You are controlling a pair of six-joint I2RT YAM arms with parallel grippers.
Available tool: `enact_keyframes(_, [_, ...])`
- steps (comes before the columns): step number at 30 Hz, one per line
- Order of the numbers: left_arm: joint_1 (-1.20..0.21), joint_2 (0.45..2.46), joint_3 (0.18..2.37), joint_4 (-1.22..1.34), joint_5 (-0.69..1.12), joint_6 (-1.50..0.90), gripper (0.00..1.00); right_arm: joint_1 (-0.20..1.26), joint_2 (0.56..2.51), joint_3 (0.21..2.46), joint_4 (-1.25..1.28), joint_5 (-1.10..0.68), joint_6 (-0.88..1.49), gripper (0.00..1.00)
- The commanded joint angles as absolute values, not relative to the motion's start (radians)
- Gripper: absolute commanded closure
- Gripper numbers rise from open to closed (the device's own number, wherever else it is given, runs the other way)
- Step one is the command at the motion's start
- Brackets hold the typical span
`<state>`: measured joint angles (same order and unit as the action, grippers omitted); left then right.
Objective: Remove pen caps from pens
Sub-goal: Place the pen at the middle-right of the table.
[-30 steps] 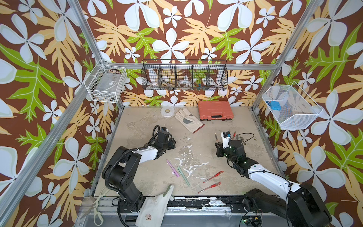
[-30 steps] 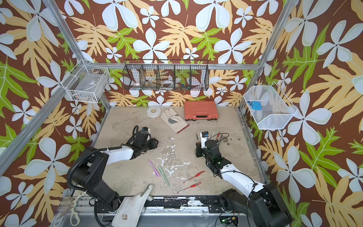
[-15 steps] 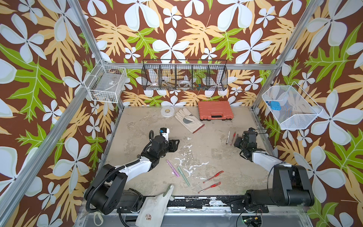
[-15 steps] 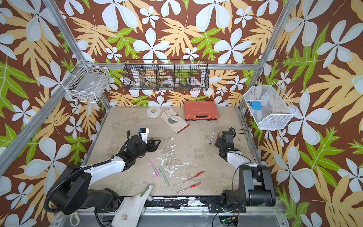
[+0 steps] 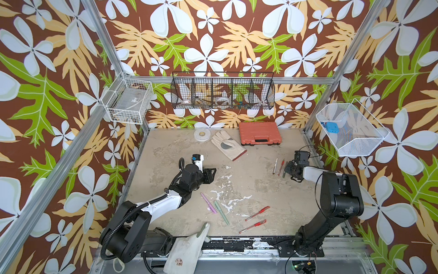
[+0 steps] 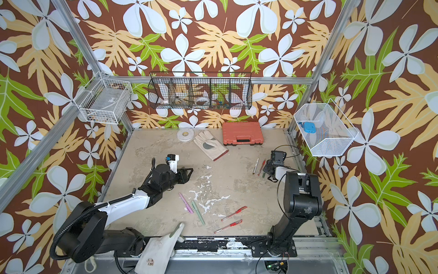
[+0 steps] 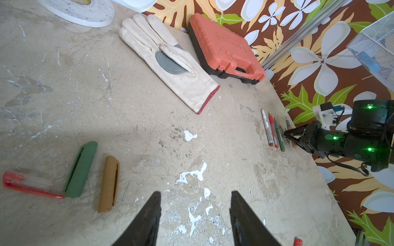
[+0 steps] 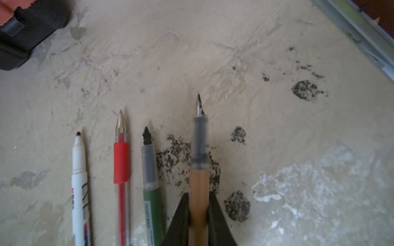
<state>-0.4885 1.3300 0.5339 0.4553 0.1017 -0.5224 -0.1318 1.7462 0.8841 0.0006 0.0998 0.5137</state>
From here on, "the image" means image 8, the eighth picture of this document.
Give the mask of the brown pen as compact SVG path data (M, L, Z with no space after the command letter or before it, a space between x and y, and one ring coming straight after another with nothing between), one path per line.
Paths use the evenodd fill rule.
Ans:
M208 245L208 208L210 165L206 151L208 117L204 113L200 95L193 116L194 134L191 142L189 171L189 235L190 246Z

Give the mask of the white marker pen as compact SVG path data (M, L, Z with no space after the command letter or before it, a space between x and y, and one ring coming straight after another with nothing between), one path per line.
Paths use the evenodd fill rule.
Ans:
M90 213L86 152L81 132L76 134L72 149L72 236L75 246L90 246Z

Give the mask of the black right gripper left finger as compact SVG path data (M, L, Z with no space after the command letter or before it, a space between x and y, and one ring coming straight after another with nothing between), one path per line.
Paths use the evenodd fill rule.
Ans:
M161 246L187 246L189 238L189 194L185 193L179 202L172 222Z

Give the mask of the dark green pen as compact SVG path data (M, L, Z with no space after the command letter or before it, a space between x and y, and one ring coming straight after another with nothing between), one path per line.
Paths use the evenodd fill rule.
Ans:
M143 132L141 155L147 243L149 246L160 246L164 239L162 200L156 151L147 127Z

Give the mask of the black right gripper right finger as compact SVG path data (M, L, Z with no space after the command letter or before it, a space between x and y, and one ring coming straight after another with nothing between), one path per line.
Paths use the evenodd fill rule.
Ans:
M226 222L216 195L209 192L208 209L208 245L209 246L237 246Z

